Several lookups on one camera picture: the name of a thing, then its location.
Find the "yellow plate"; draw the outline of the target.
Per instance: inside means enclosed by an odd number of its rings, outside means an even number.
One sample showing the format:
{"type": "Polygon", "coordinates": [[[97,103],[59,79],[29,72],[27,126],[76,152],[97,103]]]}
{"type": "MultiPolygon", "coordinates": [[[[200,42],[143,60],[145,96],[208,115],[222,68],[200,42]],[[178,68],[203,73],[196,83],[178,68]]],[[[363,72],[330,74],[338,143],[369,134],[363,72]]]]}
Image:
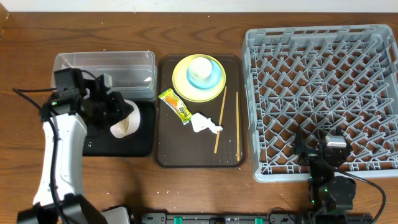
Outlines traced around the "yellow plate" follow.
{"type": "Polygon", "coordinates": [[[181,61],[179,61],[179,63],[175,66],[172,74],[172,83],[174,86],[174,90],[182,98],[196,103],[203,103],[206,101],[210,101],[213,98],[216,98],[223,91],[224,86],[226,84],[226,72],[221,63],[214,57],[205,54],[189,55],[183,58],[181,61]],[[221,80],[214,88],[207,90],[200,90],[198,88],[195,88],[188,82],[187,80],[188,65],[193,59],[197,57],[204,57],[210,60],[214,60],[220,66],[221,80]]]}

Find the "white napkin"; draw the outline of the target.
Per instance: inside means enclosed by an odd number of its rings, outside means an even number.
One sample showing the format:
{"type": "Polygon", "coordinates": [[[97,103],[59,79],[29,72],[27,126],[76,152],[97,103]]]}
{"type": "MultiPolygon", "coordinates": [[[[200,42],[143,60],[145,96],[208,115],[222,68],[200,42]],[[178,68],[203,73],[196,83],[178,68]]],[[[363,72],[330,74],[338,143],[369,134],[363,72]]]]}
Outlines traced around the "white napkin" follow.
{"type": "Polygon", "coordinates": [[[196,133],[204,129],[209,129],[212,133],[217,134],[223,130],[221,126],[217,126],[210,118],[207,118],[201,113],[193,114],[190,122],[192,124],[193,131],[196,133]]]}

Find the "brown serving tray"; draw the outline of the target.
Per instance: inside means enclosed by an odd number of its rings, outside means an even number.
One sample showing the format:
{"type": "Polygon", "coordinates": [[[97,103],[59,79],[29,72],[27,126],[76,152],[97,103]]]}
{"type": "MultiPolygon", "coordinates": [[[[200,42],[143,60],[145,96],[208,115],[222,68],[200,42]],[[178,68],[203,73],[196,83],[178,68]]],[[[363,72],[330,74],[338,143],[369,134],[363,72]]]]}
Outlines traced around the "brown serving tray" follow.
{"type": "MultiPolygon", "coordinates": [[[[154,159],[164,168],[237,167],[246,158],[247,116],[241,60],[235,55],[215,55],[215,59],[226,71],[227,86],[218,152],[214,154],[217,134],[209,129],[194,132],[192,124],[183,124],[165,102],[157,100],[154,159]],[[236,157],[236,92],[239,93],[240,162],[236,157]]],[[[191,113],[201,113],[218,124],[223,93],[224,90],[205,103],[188,100],[184,103],[191,113]]]]}

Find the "pink bowl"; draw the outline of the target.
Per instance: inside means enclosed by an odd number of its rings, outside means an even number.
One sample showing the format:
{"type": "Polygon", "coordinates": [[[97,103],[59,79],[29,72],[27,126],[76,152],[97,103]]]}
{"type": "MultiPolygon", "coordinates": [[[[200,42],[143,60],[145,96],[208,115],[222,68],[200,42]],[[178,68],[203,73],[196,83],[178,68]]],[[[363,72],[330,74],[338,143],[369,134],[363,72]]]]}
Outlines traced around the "pink bowl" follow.
{"type": "Polygon", "coordinates": [[[132,106],[133,111],[127,118],[110,127],[111,134],[119,139],[135,133],[141,123],[141,114],[135,102],[131,100],[125,100],[125,102],[132,106]]]}

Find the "light blue bowl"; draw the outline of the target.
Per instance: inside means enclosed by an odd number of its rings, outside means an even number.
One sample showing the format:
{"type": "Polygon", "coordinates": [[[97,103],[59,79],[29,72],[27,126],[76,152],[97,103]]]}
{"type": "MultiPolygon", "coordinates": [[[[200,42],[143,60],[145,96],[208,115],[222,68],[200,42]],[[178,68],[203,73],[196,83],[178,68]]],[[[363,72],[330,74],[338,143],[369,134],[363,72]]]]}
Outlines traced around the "light blue bowl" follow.
{"type": "Polygon", "coordinates": [[[194,80],[190,76],[190,73],[187,69],[187,80],[195,88],[198,88],[200,90],[212,89],[215,86],[217,86],[217,84],[220,82],[221,80],[220,66],[214,60],[209,59],[209,61],[211,62],[213,69],[211,75],[206,80],[194,80]]]}

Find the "grey dishwasher rack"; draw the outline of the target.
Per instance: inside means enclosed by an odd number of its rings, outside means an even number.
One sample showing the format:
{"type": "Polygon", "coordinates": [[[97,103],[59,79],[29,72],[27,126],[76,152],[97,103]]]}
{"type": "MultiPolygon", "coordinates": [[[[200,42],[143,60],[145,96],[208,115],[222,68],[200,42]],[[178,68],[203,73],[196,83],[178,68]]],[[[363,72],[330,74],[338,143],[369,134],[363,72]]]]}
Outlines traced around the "grey dishwasher rack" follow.
{"type": "Polygon", "coordinates": [[[242,55],[254,180],[309,178],[292,151],[297,129],[313,147],[340,128],[353,147],[343,170],[397,176],[397,41],[389,26],[251,29],[242,55]]]}

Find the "white cup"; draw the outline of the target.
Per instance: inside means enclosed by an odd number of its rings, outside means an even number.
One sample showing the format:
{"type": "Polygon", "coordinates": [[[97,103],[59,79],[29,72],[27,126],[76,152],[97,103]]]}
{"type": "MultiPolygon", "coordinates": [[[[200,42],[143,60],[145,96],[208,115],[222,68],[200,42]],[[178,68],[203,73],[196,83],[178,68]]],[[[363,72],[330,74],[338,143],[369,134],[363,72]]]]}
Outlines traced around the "white cup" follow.
{"type": "Polygon", "coordinates": [[[211,62],[204,57],[193,59],[188,66],[190,76],[194,80],[206,80],[211,75],[212,69],[211,62]]]}

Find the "clear plastic bin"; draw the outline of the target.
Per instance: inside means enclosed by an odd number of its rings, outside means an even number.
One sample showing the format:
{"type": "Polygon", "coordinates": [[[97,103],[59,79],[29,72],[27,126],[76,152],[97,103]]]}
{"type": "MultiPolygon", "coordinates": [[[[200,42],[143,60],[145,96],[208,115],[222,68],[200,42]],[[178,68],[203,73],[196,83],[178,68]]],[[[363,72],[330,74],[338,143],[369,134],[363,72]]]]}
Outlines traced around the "clear plastic bin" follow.
{"type": "Polygon", "coordinates": [[[154,101],[157,67],[151,51],[74,52],[55,57],[53,71],[65,68],[87,70],[98,77],[111,77],[111,89],[131,101],[154,101]]]}

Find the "yellow green snack wrapper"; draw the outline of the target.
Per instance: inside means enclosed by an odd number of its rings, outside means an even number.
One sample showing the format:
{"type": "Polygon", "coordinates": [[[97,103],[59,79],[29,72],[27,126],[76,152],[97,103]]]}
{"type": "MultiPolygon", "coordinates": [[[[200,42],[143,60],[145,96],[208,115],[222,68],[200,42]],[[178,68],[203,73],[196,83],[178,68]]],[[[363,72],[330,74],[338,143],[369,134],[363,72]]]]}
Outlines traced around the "yellow green snack wrapper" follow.
{"type": "Polygon", "coordinates": [[[183,124],[187,124],[191,121],[191,112],[188,110],[187,106],[180,99],[180,97],[175,94],[172,88],[165,90],[158,96],[158,98],[173,109],[173,111],[181,119],[183,124]]]}

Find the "wooden chopstick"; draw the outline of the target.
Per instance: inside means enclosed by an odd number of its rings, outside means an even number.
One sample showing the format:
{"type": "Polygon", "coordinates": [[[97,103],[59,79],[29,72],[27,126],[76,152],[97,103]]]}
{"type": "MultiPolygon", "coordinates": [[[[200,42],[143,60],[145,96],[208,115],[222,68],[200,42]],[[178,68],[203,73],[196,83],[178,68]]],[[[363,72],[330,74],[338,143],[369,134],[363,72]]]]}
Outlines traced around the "wooden chopstick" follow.
{"type": "Polygon", "coordinates": [[[241,160],[240,153],[240,131],[239,131],[239,93],[236,92],[236,157],[237,161],[241,160]]]}
{"type": "MultiPolygon", "coordinates": [[[[227,92],[227,86],[224,87],[223,101],[222,101],[222,104],[221,104],[220,118],[219,118],[219,123],[218,123],[219,126],[222,125],[224,106],[225,106],[225,101],[226,101],[226,92],[227,92]]],[[[219,140],[220,140],[220,132],[221,131],[218,131],[217,135],[216,135],[214,154],[217,154],[217,152],[218,152],[218,144],[219,144],[219,140]]]]}

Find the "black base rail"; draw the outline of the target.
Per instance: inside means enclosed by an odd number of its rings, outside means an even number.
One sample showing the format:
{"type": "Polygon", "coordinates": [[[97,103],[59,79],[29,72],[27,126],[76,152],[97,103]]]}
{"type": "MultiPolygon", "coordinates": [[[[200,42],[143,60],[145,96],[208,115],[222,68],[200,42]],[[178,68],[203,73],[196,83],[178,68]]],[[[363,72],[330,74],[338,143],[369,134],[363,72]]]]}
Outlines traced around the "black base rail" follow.
{"type": "Polygon", "coordinates": [[[372,223],[368,215],[318,215],[309,218],[305,215],[270,213],[269,215],[170,215],[166,213],[146,213],[136,223],[145,224],[289,224],[289,223],[372,223]]]}

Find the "black plastic bin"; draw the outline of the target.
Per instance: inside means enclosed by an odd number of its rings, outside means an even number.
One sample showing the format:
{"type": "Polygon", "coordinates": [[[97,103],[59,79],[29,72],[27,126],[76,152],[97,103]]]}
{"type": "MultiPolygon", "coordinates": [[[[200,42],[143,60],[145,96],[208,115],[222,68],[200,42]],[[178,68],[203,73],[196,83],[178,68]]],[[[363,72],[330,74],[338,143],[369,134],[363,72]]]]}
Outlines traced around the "black plastic bin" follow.
{"type": "Polygon", "coordinates": [[[136,132],[116,138],[108,129],[88,126],[83,156],[145,157],[152,150],[155,127],[155,105],[150,101],[136,101],[141,121],[136,132]]]}

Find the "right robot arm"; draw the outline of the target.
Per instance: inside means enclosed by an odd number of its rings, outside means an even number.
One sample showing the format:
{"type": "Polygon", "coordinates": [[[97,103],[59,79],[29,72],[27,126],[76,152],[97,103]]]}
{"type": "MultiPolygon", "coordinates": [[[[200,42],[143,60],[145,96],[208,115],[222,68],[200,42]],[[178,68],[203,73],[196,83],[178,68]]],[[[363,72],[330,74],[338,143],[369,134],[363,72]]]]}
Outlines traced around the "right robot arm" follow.
{"type": "Polygon", "coordinates": [[[327,135],[317,146],[304,143],[303,131],[298,130],[294,140],[297,164],[309,168],[309,201],[312,208],[301,215],[298,223],[347,224],[347,211],[353,209],[356,182],[349,177],[336,176],[335,169],[344,164],[353,148],[340,128],[327,135]]]}

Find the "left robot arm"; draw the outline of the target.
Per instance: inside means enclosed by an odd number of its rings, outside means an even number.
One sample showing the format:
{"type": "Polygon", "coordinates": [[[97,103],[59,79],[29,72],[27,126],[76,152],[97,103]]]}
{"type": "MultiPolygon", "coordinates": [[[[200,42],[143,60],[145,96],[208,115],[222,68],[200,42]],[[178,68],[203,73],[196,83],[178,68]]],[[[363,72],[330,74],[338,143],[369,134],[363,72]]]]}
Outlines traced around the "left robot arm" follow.
{"type": "Polygon", "coordinates": [[[39,107],[45,153],[33,207],[18,213],[18,223],[130,223],[127,207],[104,212],[84,196],[83,145],[88,125],[108,127],[133,111],[103,77],[57,80],[50,98],[39,107]]]}

